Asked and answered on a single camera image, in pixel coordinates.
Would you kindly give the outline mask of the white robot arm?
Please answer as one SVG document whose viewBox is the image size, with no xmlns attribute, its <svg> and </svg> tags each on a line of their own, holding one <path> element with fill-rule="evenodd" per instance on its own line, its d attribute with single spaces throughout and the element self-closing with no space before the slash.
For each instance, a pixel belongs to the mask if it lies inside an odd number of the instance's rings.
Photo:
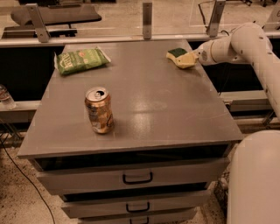
<svg viewBox="0 0 280 224">
<path fill-rule="evenodd" d="M 208 40 L 197 49 L 171 50 L 166 56 L 180 68 L 200 63 L 248 64 L 259 80 L 269 109 L 280 120 L 280 60 L 270 39 L 256 23 Z M 280 130 L 260 130 L 246 136 L 231 159 L 227 224 L 280 224 Z"/>
</svg>

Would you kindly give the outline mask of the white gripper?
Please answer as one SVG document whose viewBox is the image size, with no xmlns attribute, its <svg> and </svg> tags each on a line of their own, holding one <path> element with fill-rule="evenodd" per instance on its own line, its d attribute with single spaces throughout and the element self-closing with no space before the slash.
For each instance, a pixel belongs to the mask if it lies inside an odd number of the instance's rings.
<svg viewBox="0 0 280 224">
<path fill-rule="evenodd" d="M 213 41 L 209 40 L 201 44 L 193 52 L 185 53 L 180 55 L 175 59 L 175 63 L 179 68 L 185 69 L 188 67 L 193 67 L 197 61 L 203 66 L 215 65 L 216 62 L 212 56 L 212 45 Z"/>
</svg>

